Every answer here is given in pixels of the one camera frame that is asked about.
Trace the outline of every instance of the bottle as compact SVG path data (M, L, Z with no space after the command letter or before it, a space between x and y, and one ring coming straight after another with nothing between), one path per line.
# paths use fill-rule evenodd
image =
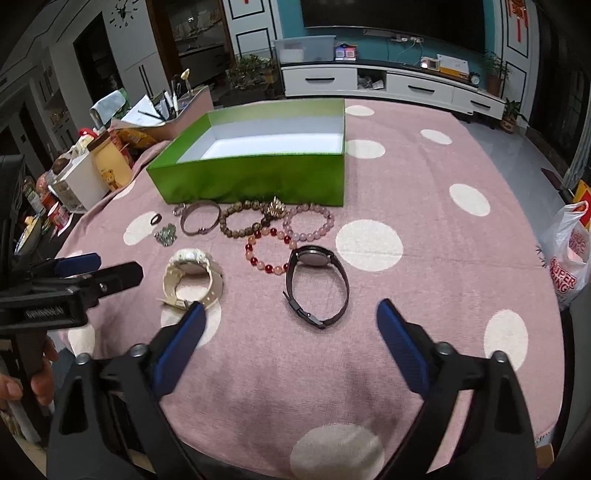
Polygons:
M22 192L38 215L45 214L46 209L43 206L39 195L35 191L35 182L33 182L31 177L27 177L25 179Z

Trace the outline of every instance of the silver jewelry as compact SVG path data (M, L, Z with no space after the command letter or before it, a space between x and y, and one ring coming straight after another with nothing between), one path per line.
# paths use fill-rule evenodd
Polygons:
M162 230L156 232L154 238L159 244L170 247L177 239L177 228L172 223L169 223Z

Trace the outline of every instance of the plastic storage box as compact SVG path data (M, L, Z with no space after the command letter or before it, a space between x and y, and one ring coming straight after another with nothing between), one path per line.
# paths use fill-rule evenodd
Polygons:
M304 63L307 61L333 61L336 35L315 35L275 40L279 63Z

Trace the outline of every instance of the finger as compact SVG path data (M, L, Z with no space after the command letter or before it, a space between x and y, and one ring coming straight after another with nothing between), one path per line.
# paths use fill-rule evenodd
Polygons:
M22 388L18 380L6 375L0 375L0 399L2 400L20 400L22 398Z
M43 353L45 356L51 360L52 362L57 362L60 357L60 354L57 353L56 344L53 343L49 337L45 340L45 345L43 346Z
M51 363L45 357L43 358L43 369L31 378L31 389L38 399L48 396L53 398Z

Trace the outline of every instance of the black watch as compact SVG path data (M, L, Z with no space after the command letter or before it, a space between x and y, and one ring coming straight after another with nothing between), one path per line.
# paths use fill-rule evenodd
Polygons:
M292 283L294 270L296 269L298 262L302 262L304 265L308 265L309 267L325 267L326 265L333 264L339 271L343 277L343 281L345 282L345 287L347 288L347 298L345 299L345 304L335 316L327 320L319 320L311 313L305 312L300 307L300 304L296 302L293 295ZM283 292L283 295L285 295L285 298L287 298L290 307L298 314L298 317L304 319L310 325L313 325L321 330L339 320L345 313L347 305L349 304L349 279L347 278L347 273L345 272L343 265L333 252L327 248L319 247L318 245L306 245L291 251L290 262L287 268L287 276L285 278L285 287L287 289L287 293Z

